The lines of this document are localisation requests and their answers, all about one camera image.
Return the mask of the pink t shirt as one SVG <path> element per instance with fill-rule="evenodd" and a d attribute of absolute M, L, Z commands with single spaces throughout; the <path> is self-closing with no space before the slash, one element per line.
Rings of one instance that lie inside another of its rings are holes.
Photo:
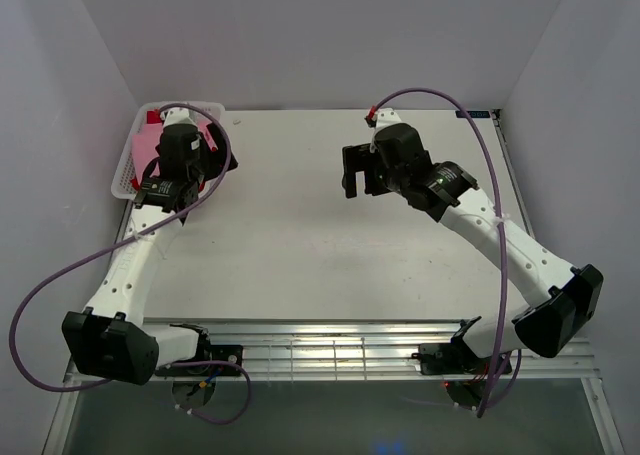
<path fill-rule="evenodd" d="M 204 122 L 197 125 L 187 123 L 187 126 L 193 127 L 203 136 L 203 144 L 205 144 L 211 152 L 217 150 L 216 143 L 213 141 L 207 126 Z M 144 123 L 137 133 L 132 135 L 131 154 L 133 158 L 136 175 L 142 178 L 144 170 L 148 164 L 159 156 L 156 147 L 160 143 L 160 137 L 163 132 L 164 125 L 162 123 Z"/>

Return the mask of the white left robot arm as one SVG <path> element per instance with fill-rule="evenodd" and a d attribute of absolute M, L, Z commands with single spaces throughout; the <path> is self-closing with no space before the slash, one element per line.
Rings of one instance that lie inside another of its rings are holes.
<path fill-rule="evenodd" d="M 105 280 L 80 312 L 68 312 L 62 333 L 84 375 L 143 385 L 179 363 L 190 374 L 212 362 L 206 331 L 196 325 L 149 328 L 145 306 L 161 260 L 227 171 L 237 166 L 219 122 L 206 111 L 172 103 L 159 110 L 162 128 L 146 165 Z"/>

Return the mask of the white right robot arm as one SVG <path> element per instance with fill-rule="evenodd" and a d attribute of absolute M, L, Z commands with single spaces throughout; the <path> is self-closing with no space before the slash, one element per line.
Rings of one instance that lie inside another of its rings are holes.
<path fill-rule="evenodd" d="M 500 218 L 477 180 L 453 161 L 435 162 L 418 131 L 393 109 L 368 120 L 370 142 L 342 150 L 342 185 L 357 194 L 364 175 L 371 196 L 394 192 L 478 250 L 506 275 L 525 304 L 513 312 L 462 322 L 449 342 L 419 349 L 425 373 L 469 373 L 494 353 L 528 349 L 557 356 L 593 317 L 603 285 L 593 265 L 578 268 L 540 245 L 517 224 Z"/>

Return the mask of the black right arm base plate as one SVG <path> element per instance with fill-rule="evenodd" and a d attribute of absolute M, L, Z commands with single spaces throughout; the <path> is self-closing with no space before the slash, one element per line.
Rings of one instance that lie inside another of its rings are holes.
<path fill-rule="evenodd" d="M 423 343 L 411 354 L 422 375 L 470 375 L 488 373 L 491 357 L 478 357 L 462 342 Z"/>

